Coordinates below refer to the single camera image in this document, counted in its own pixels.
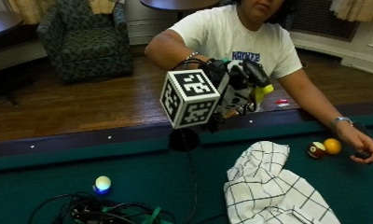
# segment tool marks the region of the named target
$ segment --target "wooden floor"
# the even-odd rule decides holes
[[[0,141],[119,128],[165,122],[159,104],[166,71],[159,70],[135,52],[135,73],[105,82],[63,85],[55,76],[49,59],[18,65],[5,76],[36,82],[14,92],[20,106],[0,97]],[[340,60],[324,54],[299,51],[308,75],[336,105],[373,102],[373,75],[340,65]],[[290,99],[274,81],[276,91],[264,103],[267,111],[280,109],[275,101]]]

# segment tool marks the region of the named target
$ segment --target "graphic print on t-shirt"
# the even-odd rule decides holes
[[[244,51],[234,51],[234,60],[244,59],[251,59],[254,62],[259,63],[262,59],[262,54]]]

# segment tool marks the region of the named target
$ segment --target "dark hair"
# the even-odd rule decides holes
[[[243,0],[232,0],[234,3],[242,4]],[[279,8],[278,12],[267,19],[270,23],[286,23],[288,16],[298,10],[299,0],[286,0],[284,5]]]

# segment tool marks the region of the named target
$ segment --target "armchair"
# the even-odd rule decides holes
[[[123,4],[94,14],[89,0],[58,0],[38,26],[59,79],[65,83],[114,77],[134,70]]]

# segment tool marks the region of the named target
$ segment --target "man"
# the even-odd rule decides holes
[[[203,10],[161,33],[146,49],[155,65],[171,70],[186,59],[250,58],[276,77],[299,106],[339,134],[357,151],[369,152],[373,139],[360,132],[308,78],[291,41],[278,22],[286,19],[296,0],[234,0],[236,4]],[[188,64],[196,69],[198,64]]]

